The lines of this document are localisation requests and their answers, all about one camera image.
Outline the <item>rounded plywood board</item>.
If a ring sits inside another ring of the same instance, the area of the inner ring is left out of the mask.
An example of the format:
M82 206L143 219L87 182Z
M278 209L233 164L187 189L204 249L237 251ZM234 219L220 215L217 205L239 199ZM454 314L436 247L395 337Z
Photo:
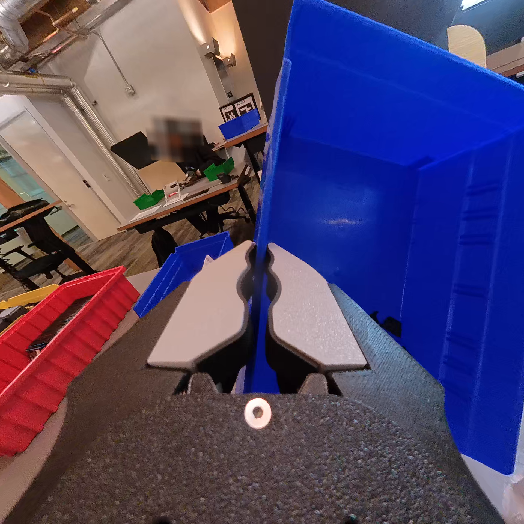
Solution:
M476 65L487 67L486 44L481 33L468 25L447 28L449 52Z

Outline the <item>yellow plastic bin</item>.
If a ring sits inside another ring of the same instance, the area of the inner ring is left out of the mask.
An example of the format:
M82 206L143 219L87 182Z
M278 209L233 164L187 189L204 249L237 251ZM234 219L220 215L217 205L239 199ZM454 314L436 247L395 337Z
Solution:
M54 292L59 285L53 284L25 292L1 301L1 331L23 317L30 310Z

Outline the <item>black foam board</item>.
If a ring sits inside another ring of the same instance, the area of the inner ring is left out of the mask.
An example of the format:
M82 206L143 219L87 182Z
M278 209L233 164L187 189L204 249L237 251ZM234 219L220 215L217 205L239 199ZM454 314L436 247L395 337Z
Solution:
M147 136L143 132L137 132L110 146L110 151L136 170L154 163Z

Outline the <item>black backpack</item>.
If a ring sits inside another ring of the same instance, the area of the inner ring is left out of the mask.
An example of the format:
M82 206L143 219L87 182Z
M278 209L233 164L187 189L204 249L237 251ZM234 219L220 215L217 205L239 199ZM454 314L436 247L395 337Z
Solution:
M161 268L171 254L178 247L174 237L163 227L154 229L151 237L151 247L157 258L158 267Z

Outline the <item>green plastic bin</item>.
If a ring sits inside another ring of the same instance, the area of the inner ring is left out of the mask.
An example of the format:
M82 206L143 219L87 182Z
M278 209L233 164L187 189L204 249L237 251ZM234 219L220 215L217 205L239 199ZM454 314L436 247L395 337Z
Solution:
M222 180L229 177L231 171L234 168L234 159L229 157L227 160L223 161L221 164L216 165L211 163L203 173L208 181L212 182L215 180Z
M164 201L165 192L163 189L154 190L151 194L142 194L136 200L134 200L134 205L141 211L149 209L159 204L159 202Z

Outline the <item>black backdrop panel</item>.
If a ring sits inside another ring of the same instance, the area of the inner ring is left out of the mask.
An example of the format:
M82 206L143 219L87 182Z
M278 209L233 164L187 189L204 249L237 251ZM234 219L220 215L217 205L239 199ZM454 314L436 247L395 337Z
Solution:
M261 104L271 116L293 1L233 1Z

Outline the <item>black standing desk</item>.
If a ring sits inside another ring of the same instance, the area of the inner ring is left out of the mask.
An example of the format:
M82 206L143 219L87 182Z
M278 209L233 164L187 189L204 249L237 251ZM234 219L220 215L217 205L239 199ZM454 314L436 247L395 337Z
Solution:
M53 252L62 252L67 256L67 260L70 260L79 268L80 272L78 274L69 277L65 275L61 283L81 276L95 274L96 270L63 240L62 237L56 234L46 221L46 216L56 207L58 207L57 204L51 204L46 200L37 199L8 208L7 211L1 215L1 244L14 239L17 230L22 228L30 239L30 246L40 250L43 256Z

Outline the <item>red plastic bin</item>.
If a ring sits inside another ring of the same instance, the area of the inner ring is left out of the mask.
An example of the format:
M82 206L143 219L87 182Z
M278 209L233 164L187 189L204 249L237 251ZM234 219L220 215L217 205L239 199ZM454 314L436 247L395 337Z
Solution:
M59 286L1 335L1 456L28 448L137 301L125 271Z

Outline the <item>cardboard box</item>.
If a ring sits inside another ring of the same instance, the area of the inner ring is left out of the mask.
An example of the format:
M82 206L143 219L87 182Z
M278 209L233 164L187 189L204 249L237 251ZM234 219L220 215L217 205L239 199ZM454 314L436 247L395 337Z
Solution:
M173 182L184 182L186 173L172 161L156 161L139 169L138 175L151 193L163 190L164 186Z

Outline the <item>blue storage bin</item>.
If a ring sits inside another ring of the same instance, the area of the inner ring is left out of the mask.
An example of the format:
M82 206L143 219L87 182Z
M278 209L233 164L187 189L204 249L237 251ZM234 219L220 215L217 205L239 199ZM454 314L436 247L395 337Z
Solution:
M229 141L239 135L243 135L251 129L257 127L260 123L258 109L253 109L247 113L233 118L219 126L220 133L226 141Z

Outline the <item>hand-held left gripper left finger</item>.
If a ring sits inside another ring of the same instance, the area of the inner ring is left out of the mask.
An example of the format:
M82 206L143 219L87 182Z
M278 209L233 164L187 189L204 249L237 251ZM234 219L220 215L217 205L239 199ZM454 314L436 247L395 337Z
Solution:
M253 241L244 241L202 265L158 337L147 365L189 375L207 373L223 392L233 392L252 356Z

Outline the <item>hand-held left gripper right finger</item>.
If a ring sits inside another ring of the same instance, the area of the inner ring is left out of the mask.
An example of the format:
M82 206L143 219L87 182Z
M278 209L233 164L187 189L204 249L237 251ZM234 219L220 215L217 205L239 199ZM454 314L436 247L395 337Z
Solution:
M280 392L310 374L360 371L368 361L326 279L275 243L267 245L265 353Z

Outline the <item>blue plastic bin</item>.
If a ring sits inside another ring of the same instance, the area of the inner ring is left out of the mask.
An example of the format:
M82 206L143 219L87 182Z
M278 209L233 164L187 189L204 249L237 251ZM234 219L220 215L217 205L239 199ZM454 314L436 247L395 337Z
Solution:
M295 1L257 242L367 313L446 393L460 452L516 471L523 85L325 1Z
M183 282L202 270L206 257L218 259L234 248L229 231L178 246L167 258L133 309L143 318Z

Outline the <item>wooden desk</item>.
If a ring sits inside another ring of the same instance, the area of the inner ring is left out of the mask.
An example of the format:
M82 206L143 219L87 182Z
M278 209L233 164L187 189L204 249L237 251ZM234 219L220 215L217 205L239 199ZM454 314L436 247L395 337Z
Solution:
M257 154L263 154L266 144L266 132L268 124L259 124L258 126L248 130L247 132L235 136L225 142L217 144L213 151L227 149L231 147L244 146L251 163L252 170L256 176L258 184L261 184L260 173L262 171L262 164L257 159Z

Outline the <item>black chair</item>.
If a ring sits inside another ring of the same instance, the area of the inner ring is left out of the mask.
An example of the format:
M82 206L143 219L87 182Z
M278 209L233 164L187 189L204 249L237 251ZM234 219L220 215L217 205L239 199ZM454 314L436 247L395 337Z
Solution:
M13 253L23 256L23 258L28 259L29 262L22 267L17 268L15 265L10 264L6 258ZM26 291L32 291L39 289L39 286L30 279L31 277L43 274L47 279L51 279L51 273L53 271L62 278L65 277L65 275L59 270L59 267L66 260L67 256L62 252L53 252L35 258L30 253L24 251L22 247L15 247L7 253L1 254L1 269L18 281Z

